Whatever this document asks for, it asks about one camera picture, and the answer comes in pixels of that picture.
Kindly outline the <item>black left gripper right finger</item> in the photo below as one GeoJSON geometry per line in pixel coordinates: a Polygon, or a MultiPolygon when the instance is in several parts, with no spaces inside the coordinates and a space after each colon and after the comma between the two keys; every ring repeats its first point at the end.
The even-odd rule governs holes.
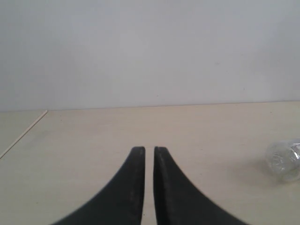
{"type": "Polygon", "coordinates": [[[159,225],[242,225],[198,190],[166,147],[154,148],[153,194],[159,225]]]}

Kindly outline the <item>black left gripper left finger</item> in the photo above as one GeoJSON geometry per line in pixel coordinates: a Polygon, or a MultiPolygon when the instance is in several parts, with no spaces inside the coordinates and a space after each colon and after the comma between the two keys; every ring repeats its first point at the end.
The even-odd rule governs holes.
{"type": "Polygon", "coordinates": [[[92,199],[56,225],[140,225],[145,187],[145,148],[133,147],[124,164],[92,199]]]}

